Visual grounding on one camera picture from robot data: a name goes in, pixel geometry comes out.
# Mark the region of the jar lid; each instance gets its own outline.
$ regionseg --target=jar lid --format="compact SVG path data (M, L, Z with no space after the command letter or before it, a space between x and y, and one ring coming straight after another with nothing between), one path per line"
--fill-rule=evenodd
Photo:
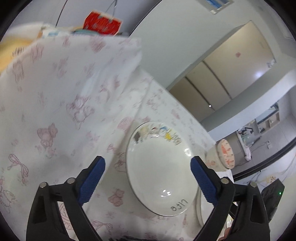
M220 140L217 145L217 152L221 163L228 169L234 168L234 154L229 142L225 139Z

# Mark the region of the metal screw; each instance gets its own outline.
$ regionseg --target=metal screw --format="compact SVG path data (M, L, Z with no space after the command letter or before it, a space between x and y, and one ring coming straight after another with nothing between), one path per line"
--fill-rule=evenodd
M47 185L46 182L42 182L42 183L39 184L39 187L44 188L44 187L46 187L46 185Z
M255 182L250 182L251 187L257 187L257 184Z
M228 184L228 183L229 183L228 179L226 179L226 178L222 178L222 179L221 179L221 182L222 182L223 184Z
M67 180L67 183L72 184L75 182L75 178L71 177Z

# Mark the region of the black device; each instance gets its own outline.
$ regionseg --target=black device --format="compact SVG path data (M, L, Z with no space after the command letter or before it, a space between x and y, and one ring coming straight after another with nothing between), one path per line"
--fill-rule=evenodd
M273 218L277 210L284 189L285 186L281 183L279 179L276 179L273 183L268 185L261 192L269 222Z
M72 240L64 227L57 201L64 202L79 241L101 241L84 213L82 204L89 201L104 167L104 159L98 156L77 178L71 177L64 184L51 186L41 183L30 211L26 241ZM228 213L232 214L234 222L225 241L270 240L264 202L254 182L238 185L227 177L220 179L198 156L191 160L191 171L207 201L214 205L211 215L194 241L216 241ZM238 202L235 213L231 212L233 202Z

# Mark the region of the small jar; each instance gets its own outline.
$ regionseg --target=small jar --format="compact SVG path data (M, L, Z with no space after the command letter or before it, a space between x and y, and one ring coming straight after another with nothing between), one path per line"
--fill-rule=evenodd
M205 164L216 172L234 168L234 154L227 140L220 140L207 152Z

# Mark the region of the pink bow print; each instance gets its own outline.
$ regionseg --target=pink bow print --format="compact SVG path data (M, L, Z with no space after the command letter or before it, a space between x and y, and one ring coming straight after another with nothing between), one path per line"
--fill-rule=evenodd
M22 164L14 154L10 154L8 158L12 162L12 164L9 167L7 167L7 170L10 170L14 166L20 165L22 173L22 182L25 183L25 177L28 177L29 175L28 168L24 164Z
M111 230L113 230L113 225L112 224L110 224L110 223L102 223L102 222L99 222L99 221L93 221L91 224L95 227L96 230L99 229L102 226L105 226L108 233L111 235Z

